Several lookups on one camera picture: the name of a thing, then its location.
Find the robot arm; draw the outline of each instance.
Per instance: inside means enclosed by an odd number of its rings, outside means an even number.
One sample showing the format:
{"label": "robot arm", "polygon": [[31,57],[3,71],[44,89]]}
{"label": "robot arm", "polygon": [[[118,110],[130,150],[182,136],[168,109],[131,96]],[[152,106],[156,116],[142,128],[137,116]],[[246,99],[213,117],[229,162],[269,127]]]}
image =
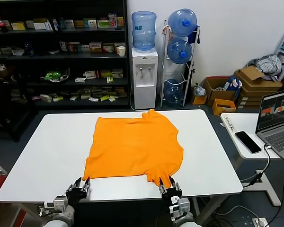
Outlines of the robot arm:
{"label": "robot arm", "polygon": [[89,178],[82,188],[79,188],[81,177],[66,190],[66,196],[57,196],[53,207],[39,208],[41,217],[52,215],[51,220],[44,227],[72,227],[74,214],[78,202],[89,194]]}
{"label": "robot arm", "polygon": [[[159,191],[162,199],[167,201],[171,214],[171,221],[174,227],[201,227],[195,223],[193,214],[190,212],[188,198],[182,198],[182,190],[179,183],[169,176],[172,187],[166,189],[160,178]],[[57,196],[52,207],[41,207],[40,216],[52,216],[44,227],[72,227],[74,214],[78,202],[85,199],[89,193],[89,178],[82,188],[79,188],[81,177],[71,184],[66,190],[66,196]]]}

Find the white wall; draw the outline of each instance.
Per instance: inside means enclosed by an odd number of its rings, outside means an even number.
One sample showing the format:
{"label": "white wall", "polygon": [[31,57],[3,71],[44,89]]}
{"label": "white wall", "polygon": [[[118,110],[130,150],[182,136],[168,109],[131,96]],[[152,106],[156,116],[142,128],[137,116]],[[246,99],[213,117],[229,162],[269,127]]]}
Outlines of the white wall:
{"label": "white wall", "polygon": [[164,20],[178,9],[195,12],[201,44],[195,48],[193,83],[230,75],[249,60],[273,53],[284,35],[284,0],[127,0],[129,41],[136,11],[157,14],[156,50],[161,71]]}

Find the water bottle rack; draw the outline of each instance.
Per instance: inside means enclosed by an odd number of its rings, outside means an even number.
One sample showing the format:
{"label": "water bottle rack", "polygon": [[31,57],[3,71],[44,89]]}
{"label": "water bottle rack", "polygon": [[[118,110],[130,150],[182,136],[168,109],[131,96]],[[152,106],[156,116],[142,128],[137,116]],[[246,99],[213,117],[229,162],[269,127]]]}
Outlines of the water bottle rack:
{"label": "water bottle rack", "polygon": [[172,34],[172,30],[171,30],[171,27],[167,24],[167,21],[164,20],[164,26],[166,28],[166,34],[163,33],[163,46],[162,46],[162,66],[163,66],[163,73],[162,73],[162,88],[161,88],[161,104],[160,104],[160,107],[162,107],[163,105],[163,100],[165,100],[164,98],[164,83],[165,82],[168,82],[172,85],[180,85],[180,84],[183,84],[184,82],[187,82],[186,83],[186,88],[185,88],[185,92],[184,92],[184,99],[183,99],[183,103],[182,103],[182,106],[185,105],[185,99],[186,99],[186,95],[187,95],[187,91],[188,91],[188,86],[190,86],[189,84],[189,81],[190,81],[190,77],[191,77],[191,73],[192,73],[192,70],[193,70],[193,64],[194,64],[194,50],[195,50],[195,44],[197,43],[197,40],[198,40],[198,37],[199,37],[199,33],[200,33],[200,27],[198,26],[197,30],[194,31],[196,32],[196,36],[195,36],[195,41],[193,44],[191,44],[192,46],[192,57],[191,57],[191,62],[190,62],[190,65],[188,65],[188,63],[186,62],[185,65],[189,68],[189,73],[188,73],[188,78],[187,80],[185,79],[184,75],[181,73],[182,75],[182,81],[177,83],[177,84],[173,84],[171,82],[169,82],[168,80],[166,80],[166,68],[164,67],[164,65],[166,65],[166,61],[170,61],[170,58],[167,56],[167,45],[168,45],[168,42],[169,42],[169,39],[170,39],[170,36]]}

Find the laptop screen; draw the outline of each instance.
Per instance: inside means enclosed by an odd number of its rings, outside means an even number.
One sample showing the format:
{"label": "laptop screen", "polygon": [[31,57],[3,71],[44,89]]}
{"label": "laptop screen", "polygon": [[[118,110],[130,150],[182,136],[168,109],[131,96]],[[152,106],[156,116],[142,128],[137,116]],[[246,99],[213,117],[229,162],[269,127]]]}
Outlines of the laptop screen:
{"label": "laptop screen", "polygon": [[284,91],[264,96],[257,121],[256,133],[284,122]]}

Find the laptop keyboard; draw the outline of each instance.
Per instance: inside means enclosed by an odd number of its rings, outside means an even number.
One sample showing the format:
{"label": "laptop keyboard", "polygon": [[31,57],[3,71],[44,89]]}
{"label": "laptop keyboard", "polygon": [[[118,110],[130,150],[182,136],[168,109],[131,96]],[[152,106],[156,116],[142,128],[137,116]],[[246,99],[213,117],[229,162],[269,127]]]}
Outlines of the laptop keyboard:
{"label": "laptop keyboard", "polygon": [[267,136],[266,139],[277,151],[284,150],[284,131]]}

